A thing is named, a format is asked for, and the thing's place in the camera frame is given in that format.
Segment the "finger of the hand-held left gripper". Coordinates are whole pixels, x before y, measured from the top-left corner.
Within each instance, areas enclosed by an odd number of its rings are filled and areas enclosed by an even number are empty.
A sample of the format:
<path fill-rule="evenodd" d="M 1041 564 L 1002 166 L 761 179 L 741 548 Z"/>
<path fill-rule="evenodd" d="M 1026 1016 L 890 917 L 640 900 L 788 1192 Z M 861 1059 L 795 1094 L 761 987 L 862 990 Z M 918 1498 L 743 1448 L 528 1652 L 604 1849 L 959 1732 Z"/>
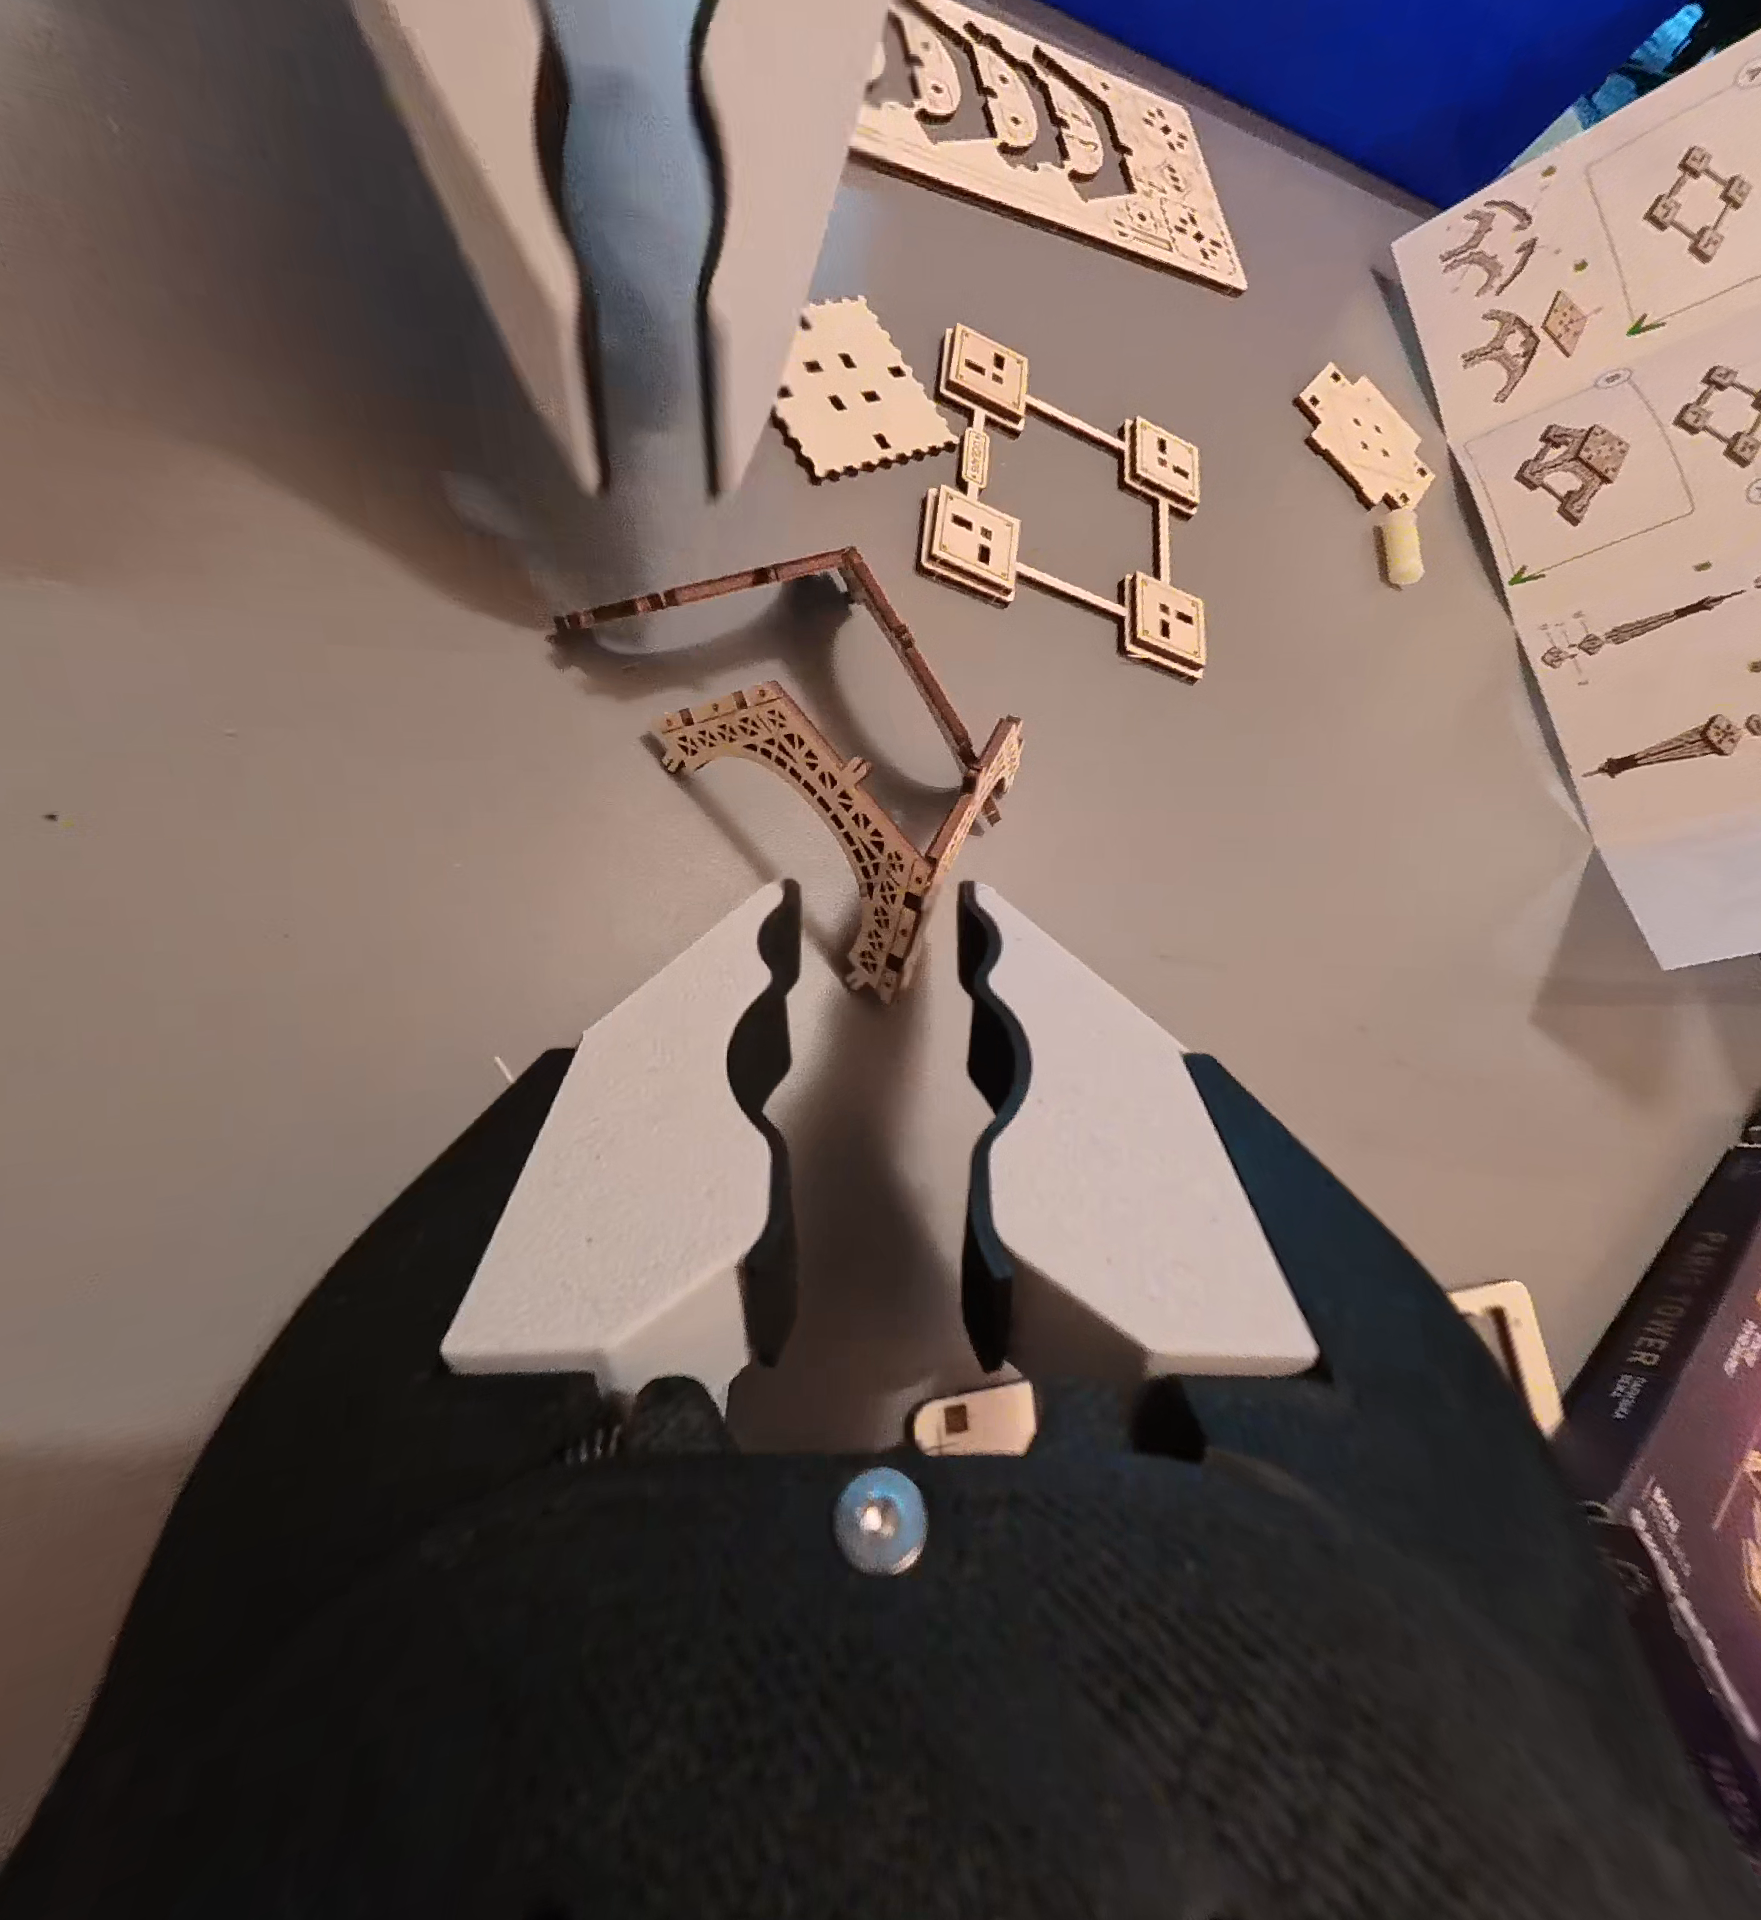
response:
<path fill-rule="evenodd" d="M 706 490 L 734 493 L 806 304 L 883 41 L 883 2 L 706 2 L 691 108 L 707 181 L 696 292 Z"/>
<path fill-rule="evenodd" d="M 548 170 L 567 89 L 541 4 L 356 2 L 351 19 L 525 397 L 576 486 L 604 493 L 588 287 Z"/>

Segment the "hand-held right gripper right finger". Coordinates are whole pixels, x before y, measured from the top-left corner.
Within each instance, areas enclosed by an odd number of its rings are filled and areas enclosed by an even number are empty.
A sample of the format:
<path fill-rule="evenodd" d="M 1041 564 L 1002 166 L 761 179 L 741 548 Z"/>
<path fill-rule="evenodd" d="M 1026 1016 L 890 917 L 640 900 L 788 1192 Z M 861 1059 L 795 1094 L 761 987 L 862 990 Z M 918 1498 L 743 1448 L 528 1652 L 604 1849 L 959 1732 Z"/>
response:
<path fill-rule="evenodd" d="M 995 889 L 957 905 L 963 1325 L 987 1375 L 1294 1379 L 1320 1359 L 1180 1042 Z"/>

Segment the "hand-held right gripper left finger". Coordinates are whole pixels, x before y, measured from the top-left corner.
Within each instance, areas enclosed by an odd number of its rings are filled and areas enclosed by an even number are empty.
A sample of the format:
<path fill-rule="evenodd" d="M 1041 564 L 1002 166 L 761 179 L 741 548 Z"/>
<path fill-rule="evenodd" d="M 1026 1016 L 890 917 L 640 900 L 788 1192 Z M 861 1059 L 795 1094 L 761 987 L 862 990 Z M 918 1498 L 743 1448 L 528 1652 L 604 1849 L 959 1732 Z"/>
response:
<path fill-rule="evenodd" d="M 770 883 L 579 1036 L 442 1338 L 459 1377 L 730 1392 L 795 1327 L 789 1148 L 800 889 Z"/>

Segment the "wooden arch frame assembly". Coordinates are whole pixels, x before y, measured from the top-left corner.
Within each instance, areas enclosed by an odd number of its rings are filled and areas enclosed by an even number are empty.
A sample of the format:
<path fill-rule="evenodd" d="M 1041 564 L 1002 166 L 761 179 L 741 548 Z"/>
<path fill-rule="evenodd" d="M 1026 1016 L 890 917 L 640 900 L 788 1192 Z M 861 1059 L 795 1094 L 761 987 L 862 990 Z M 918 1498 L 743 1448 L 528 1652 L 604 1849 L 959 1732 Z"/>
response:
<path fill-rule="evenodd" d="M 1022 725 L 1014 717 L 1002 717 L 987 747 L 978 747 L 972 741 L 932 663 L 855 544 L 829 546 L 819 553 L 789 557 L 698 583 L 648 591 L 572 612 L 558 612 L 552 621 L 549 637 L 554 643 L 561 643 L 593 628 L 614 627 L 654 612 L 691 608 L 755 588 L 783 588 L 791 583 L 824 578 L 828 574 L 841 580 L 844 594 L 881 628 L 893 648 L 893 657 L 915 684 L 921 702 L 930 711 L 963 777 L 960 799 L 948 812 L 927 854 L 935 867 L 935 879 L 940 881 L 951 870 L 960 843 L 970 837 L 976 822 L 987 822 L 988 828 L 1000 822 L 1002 800 L 1012 780 L 1016 780 L 1022 759 Z"/>

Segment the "grey desk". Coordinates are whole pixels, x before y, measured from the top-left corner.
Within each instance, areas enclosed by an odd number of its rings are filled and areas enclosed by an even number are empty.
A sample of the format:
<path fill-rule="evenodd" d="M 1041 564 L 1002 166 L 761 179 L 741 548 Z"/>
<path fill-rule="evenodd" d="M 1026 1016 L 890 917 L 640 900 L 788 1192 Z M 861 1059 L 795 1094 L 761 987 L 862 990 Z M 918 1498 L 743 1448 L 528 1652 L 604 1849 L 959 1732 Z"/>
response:
<path fill-rule="evenodd" d="M 1756 1103 L 1761 971 L 1645 947 L 1456 482 L 1394 591 L 1304 449 L 1293 399 L 1337 363 L 1440 450 L 1390 277 L 1427 209 L 996 10 L 1183 101 L 1249 292 L 859 163 L 814 289 L 922 378 L 981 324 L 1080 418 L 1200 445 L 1195 686 L 1046 594 L 921 578 L 930 463 L 814 486 L 764 434 L 687 554 L 620 574 L 342 9 L 0 4 L 0 1861 L 269 1338 L 538 1055 L 767 881 L 810 943 L 775 1109 L 808 1293 L 743 1425 L 865 1441 L 970 1359 L 953 897 L 909 997 L 848 994 L 817 822 L 648 747 L 661 708 L 780 679 L 922 834 L 938 732 L 817 588 L 614 631 L 641 658 L 549 648 L 554 608 L 861 546 L 968 727 L 1026 725 L 957 877 L 1229 1064 L 1444 1287 L 1527 1285 L 1560 1377 Z"/>

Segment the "wooden sheet with long parts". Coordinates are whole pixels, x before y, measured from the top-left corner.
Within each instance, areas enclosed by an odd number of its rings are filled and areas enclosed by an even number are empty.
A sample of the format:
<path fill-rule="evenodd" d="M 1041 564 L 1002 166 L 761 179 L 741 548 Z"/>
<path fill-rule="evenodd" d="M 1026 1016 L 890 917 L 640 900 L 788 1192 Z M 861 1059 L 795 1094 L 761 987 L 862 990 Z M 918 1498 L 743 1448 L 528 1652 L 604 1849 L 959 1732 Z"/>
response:
<path fill-rule="evenodd" d="M 1516 1280 L 1492 1280 L 1451 1295 L 1503 1377 L 1516 1388 L 1544 1437 L 1564 1422 L 1562 1392 L 1533 1297 Z M 922 1456 L 1020 1456 L 1037 1441 L 1038 1403 L 1031 1381 L 1012 1377 L 963 1395 L 916 1405 L 907 1443 Z"/>

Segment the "wooden sheet with arch cutouts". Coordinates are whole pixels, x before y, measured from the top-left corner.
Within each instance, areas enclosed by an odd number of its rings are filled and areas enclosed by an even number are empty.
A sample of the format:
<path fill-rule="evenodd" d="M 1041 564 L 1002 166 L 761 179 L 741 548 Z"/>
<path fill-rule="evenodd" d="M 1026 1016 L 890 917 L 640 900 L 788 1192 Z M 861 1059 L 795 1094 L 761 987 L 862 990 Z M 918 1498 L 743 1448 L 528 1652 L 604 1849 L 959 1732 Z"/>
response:
<path fill-rule="evenodd" d="M 1218 292 L 1249 287 L 1189 111 L 995 15 L 888 4 L 851 152 Z"/>

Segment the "serrated square wooden plate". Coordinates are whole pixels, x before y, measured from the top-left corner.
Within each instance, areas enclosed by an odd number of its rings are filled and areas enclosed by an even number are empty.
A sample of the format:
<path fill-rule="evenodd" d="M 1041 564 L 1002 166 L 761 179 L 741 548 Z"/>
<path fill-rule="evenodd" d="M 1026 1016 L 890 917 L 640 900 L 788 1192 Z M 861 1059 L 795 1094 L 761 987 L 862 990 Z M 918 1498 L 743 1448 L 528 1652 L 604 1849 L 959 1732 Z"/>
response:
<path fill-rule="evenodd" d="M 815 301 L 800 312 L 771 422 L 817 485 L 930 458 L 959 445 L 865 298 Z"/>

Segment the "plain blue plastic bin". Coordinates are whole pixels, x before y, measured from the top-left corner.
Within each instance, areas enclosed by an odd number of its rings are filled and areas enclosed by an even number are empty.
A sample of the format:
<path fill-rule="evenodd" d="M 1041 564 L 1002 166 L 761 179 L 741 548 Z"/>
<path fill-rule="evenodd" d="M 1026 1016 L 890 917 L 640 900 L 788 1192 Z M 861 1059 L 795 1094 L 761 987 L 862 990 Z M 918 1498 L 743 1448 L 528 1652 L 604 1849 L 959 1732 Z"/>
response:
<path fill-rule="evenodd" d="M 1680 2 L 1064 2 L 1069 20 L 1434 204 L 1503 176 Z"/>

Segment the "cross-shaped wooden plate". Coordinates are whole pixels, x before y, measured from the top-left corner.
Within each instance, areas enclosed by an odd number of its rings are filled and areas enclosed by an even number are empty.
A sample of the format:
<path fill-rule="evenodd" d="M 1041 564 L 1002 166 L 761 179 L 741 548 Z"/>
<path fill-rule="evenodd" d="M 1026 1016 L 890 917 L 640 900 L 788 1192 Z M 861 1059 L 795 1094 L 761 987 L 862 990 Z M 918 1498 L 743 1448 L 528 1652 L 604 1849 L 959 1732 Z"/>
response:
<path fill-rule="evenodd" d="M 1370 513 L 1410 513 L 1434 475 L 1420 458 L 1418 430 L 1369 377 L 1328 363 L 1294 399 L 1309 422 L 1307 447 Z"/>

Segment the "dark purple puzzle box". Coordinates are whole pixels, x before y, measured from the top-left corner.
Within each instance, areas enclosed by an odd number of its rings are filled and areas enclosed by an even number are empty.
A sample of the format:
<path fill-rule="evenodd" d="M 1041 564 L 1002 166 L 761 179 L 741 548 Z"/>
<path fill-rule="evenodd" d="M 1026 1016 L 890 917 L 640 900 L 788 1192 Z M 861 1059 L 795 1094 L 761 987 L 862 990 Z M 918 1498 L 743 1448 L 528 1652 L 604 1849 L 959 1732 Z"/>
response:
<path fill-rule="evenodd" d="M 1555 1448 L 1761 1880 L 1761 1111 L 1564 1391 Z"/>

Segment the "folded paper instruction sheet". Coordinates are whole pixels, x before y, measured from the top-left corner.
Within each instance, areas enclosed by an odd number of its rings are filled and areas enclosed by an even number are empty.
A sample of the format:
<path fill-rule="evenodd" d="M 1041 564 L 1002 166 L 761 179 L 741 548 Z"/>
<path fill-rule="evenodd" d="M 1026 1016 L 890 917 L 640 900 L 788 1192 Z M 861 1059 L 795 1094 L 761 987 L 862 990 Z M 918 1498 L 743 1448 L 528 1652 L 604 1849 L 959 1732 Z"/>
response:
<path fill-rule="evenodd" d="M 1572 800 L 1667 971 L 1761 953 L 1761 31 L 1394 245 Z"/>

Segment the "wooden four-square connector frame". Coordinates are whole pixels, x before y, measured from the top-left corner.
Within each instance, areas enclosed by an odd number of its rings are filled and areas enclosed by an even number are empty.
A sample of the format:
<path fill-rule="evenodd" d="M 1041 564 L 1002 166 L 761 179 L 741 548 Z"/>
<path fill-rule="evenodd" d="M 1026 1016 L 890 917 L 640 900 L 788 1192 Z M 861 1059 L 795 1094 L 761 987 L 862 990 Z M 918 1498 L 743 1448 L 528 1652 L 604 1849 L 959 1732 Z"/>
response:
<path fill-rule="evenodd" d="M 1177 583 L 1174 529 L 1200 504 L 1200 445 L 1142 415 L 1106 430 L 1059 408 L 1037 397 L 1022 353 L 963 323 L 943 335 L 936 400 L 965 426 L 955 479 L 922 501 L 916 570 L 996 608 L 1009 608 L 1019 588 L 1034 588 L 1109 621 L 1123 660 L 1199 684 L 1208 660 L 1207 612 L 1203 598 Z M 995 436 L 1016 440 L 1032 421 L 1109 455 L 1118 488 L 1151 513 L 1149 564 L 1115 588 L 1086 588 L 1025 558 L 1019 517 L 988 502 Z"/>

